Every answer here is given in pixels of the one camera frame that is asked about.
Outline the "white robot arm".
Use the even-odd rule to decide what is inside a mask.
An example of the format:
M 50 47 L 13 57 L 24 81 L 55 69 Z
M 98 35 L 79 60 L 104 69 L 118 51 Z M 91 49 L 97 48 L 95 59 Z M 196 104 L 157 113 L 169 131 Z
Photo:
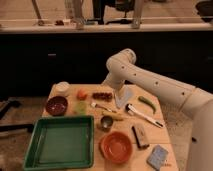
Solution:
M 104 84 L 117 101 L 127 101 L 129 81 L 162 101 L 170 102 L 193 120 L 186 171 L 213 171 L 213 94 L 135 65 L 136 54 L 127 48 L 108 58 Z

